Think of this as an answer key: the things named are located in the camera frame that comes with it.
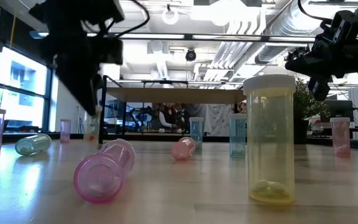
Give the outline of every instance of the ceiling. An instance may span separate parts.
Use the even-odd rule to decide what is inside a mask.
[[[141,3],[150,12],[150,21],[146,26],[137,30],[137,32],[228,34],[234,31],[233,27],[235,27],[236,24],[234,22],[228,22],[224,26],[220,25],[225,23],[225,18],[230,17],[233,18],[231,21],[239,22],[234,34],[238,34],[239,32],[241,32],[241,34],[248,34],[248,31],[251,29],[253,30],[250,34],[258,34],[257,32],[262,33],[262,31],[264,31],[265,25],[269,24],[270,20],[276,21],[280,19],[280,16],[276,16],[276,14],[278,14],[280,10],[287,5],[287,3],[291,4],[289,3],[289,0],[264,0],[262,1],[264,3],[263,13],[260,9],[257,9],[256,13],[254,13],[254,7],[245,7],[240,0],[219,0],[210,6],[195,6],[195,1],[197,0],[141,1]],[[35,30],[47,32],[47,27],[44,24],[28,15],[28,11],[31,7],[33,7],[36,3],[42,2],[44,2],[44,0],[0,0],[0,6],[10,13],[16,14],[20,20],[33,27]],[[122,32],[140,24],[145,19],[145,14],[142,13],[142,11],[135,4],[126,0],[122,0],[120,3],[126,19],[115,24],[110,30],[111,32]],[[167,13],[167,19],[175,17],[173,15],[175,11],[178,13],[178,20],[172,25],[167,24],[167,22],[164,22],[163,20],[162,14],[167,8],[167,3],[170,3],[171,10],[173,11]],[[337,11],[337,9],[331,10],[332,8],[329,8],[329,6],[325,6],[324,10],[319,9],[321,8],[318,8],[317,10],[309,10],[315,13],[326,13],[325,16],[331,16]],[[287,13],[289,12],[284,11],[281,16],[287,16]],[[296,14],[292,16],[299,16],[299,14],[300,13],[296,11]],[[318,27],[316,21],[307,22],[302,19],[297,19],[296,25],[310,26],[310,31],[306,34],[310,34],[310,32],[313,32]],[[240,26],[241,21],[248,21],[249,26],[242,30],[244,22],[242,22],[242,25]],[[161,57],[160,55],[156,56],[153,54],[150,49],[150,41],[125,40],[123,53],[125,63],[120,70],[123,78],[158,79],[161,78],[158,77],[158,75],[165,69],[166,73],[168,73],[168,79],[171,80],[187,80],[189,78],[202,80],[202,78],[205,78],[207,75],[196,74],[195,67],[198,68],[200,66],[209,65],[209,67],[212,68],[213,64],[211,62],[216,59],[217,55],[220,55],[219,53],[222,49],[225,49],[224,52],[227,53],[226,57],[228,59],[234,57],[236,49],[241,47],[241,45],[226,44],[226,48],[224,48],[224,42],[164,41],[163,44],[164,46],[167,46],[167,48],[162,51],[163,57]],[[275,56],[273,60],[267,64],[269,66],[248,65],[250,60],[247,61],[245,58],[252,58],[258,54],[258,52],[252,51],[255,46],[255,44],[244,46],[246,48],[244,48],[240,57],[236,58],[234,61],[236,65],[224,67],[227,70],[227,74],[216,72],[212,75],[212,77],[209,77],[209,80],[207,81],[219,81],[218,79],[223,78],[226,81],[227,79],[230,79],[229,81],[231,82],[242,82],[244,79],[256,74],[272,73],[298,75],[303,77],[302,75],[295,74],[284,69],[282,53]],[[194,49],[197,54],[197,58],[194,62],[187,62],[185,59],[188,49]]]

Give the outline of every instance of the cable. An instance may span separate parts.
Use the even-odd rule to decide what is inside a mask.
[[[12,32],[11,32],[11,42],[10,42],[9,49],[12,48],[12,44],[13,44],[13,34],[15,33],[15,25],[16,25],[16,9],[15,9],[15,14],[14,14],[14,16],[13,16]]]
[[[111,29],[112,25],[114,25],[114,21],[111,21],[110,25],[106,28],[107,33],[109,33],[109,30]]]
[[[330,24],[330,23],[332,23],[332,22],[333,22],[333,20],[332,20],[332,19],[323,18],[323,17],[318,17],[318,16],[312,16],[312,15],[308,14],[308,13],[305,11],[305,9],[303,8],[303,6],[302,6],[302,4],[301,4],[301,0],[298,0],[298,7],[299,7],[300,11],[301,11],[303,14],[307,15],[308,17],[310,17],[310,18],[312,18],[312,19],[318,19],[318,20],[321,20],[321,21],[322,21],[322,23],[321,23],[321,25],[320,25],[320,26],[322,26],[322,25],[324,25],[324,26],[325,26],[325,24]]]
[[[119,38],[120,36],[122,36],[122,35],[124,35],[124,34],[128,34],[128,33],[132,32],[132,31],[134,31],[134,30],[137,30],[137,29],[141,28],[142,26],[146,25],[146,24],[149,22],[149,20],[150,20],[149,11],[148,11],[141,3],[139,3],[138,1],[136,1],[136,0],[131,0],[131,1],[132,1],[133,3],[135,3],[135,4],[137,4],[140,8],[143,9],[143,11],[146,13],[147,18],[146,18],[146,20],[143,21],[141,24],[139,24],[139,25],[137,25],[137,26],[135,26],[135,27],[133,27],[133,28],[130,28],[130,29],[128,29],[128,30],[125,30],[124,32],[119,33],[119,34],[116,36],[117,38]]]

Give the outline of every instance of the wooden table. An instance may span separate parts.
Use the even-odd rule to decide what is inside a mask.
[[[133,142],[135,168],[112,203],[93,205],[73,188],[76,165],[97,145],[71,141],[29,157],[13,145],[0,154],[0,223],[356,223],[358,151],[352,159],[330,147],[295,150],[296,202],[269,205],[247,196],[244,159],[229,145],[205,143],[202,154],[174,162],[171,142]]]
[[[236,104],[247,99],[242,90],[199,88],[107,88],[107,93],[123,102]]]

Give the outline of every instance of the ceiling light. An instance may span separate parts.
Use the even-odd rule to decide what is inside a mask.
[[[132,1],[129,0],[120,0],[119,1],[120,4],[133,4],[135,5],[135,3],[133,3]],[[170,4],[170,5],[180,5],[181,1],[161,1],[161,0],[148,0],[148,1],[141,1],[141,3],[143,5],[157,5],[157,6],[161,6],[162,4]]]
[[[121,39],[184,39],[184,34],[124,34]]]
[[[298,43],[314,43],[315,37],[308,37],[308,36],[275,36],[270,37],[269,40],[273,42],[298,42]]]
[[[247,40],[252,42],[258,42],[261,40],[259,36],[252,35],[193,35],[195,40]]]
[[[298,44],[298,43],[266,43],[266,46],[273,47],[307,47],[308,44]]]
[[[222,82],[202,82],[202,81],[189,81],[189,84],[213,84],[213,85],[220,85]]]
[[[118,83],[141,83],[142,80],[116,80]]]
[[[42,39],[49,35],[48,32],[37,32],[37,31],[31,31],[30,35],[33,39]],[[94,37],[96,36],[96,33],[88,33],[88,37]],[[152,40],[152,39],[158,39],[158,40],[180,40],[184,39],[184,34],[124,34],[121,36],[121,39],[127,39],[127,40]]]

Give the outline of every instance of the bottle bottom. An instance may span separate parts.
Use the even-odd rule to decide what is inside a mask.
[[[291,203],[294,197],[286,186],[279,182],[260,180],[250,190],[253,199],[268,203]]]
[[[244,157],[244,156],[246,156],[246,152],[244,149],[232,150],[230,152],[230,156],[231,157]]]

